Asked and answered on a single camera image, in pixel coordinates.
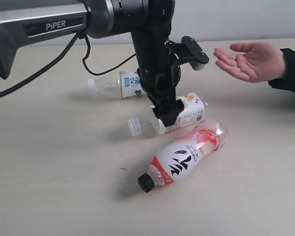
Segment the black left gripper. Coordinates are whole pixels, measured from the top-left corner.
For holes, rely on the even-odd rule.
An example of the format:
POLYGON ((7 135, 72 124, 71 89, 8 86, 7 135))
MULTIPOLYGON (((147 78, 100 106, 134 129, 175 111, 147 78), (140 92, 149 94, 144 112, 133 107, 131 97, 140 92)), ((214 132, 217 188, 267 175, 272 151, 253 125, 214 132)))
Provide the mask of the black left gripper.
POLYGON ((131 37, 141 85, 155 105, 152 111, 165 127, 172 126, 178 111, 184 110, 184 102, 182 97, 175 98, 179 69, 177 58, 169 48, 169 39, 149 31, 133 31, 131 37))

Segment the person's open bare hand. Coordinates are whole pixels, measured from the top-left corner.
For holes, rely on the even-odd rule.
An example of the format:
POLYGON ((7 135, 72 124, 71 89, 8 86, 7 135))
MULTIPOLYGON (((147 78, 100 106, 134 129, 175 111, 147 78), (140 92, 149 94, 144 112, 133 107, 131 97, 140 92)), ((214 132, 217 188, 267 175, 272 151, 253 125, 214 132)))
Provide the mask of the person's open bare hand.
POLYGON ((215 48, 215 64, 229 75, 249 83, 282 77, 286 71, 283 52, 265 42, 237 42, 230 50, 215 48))

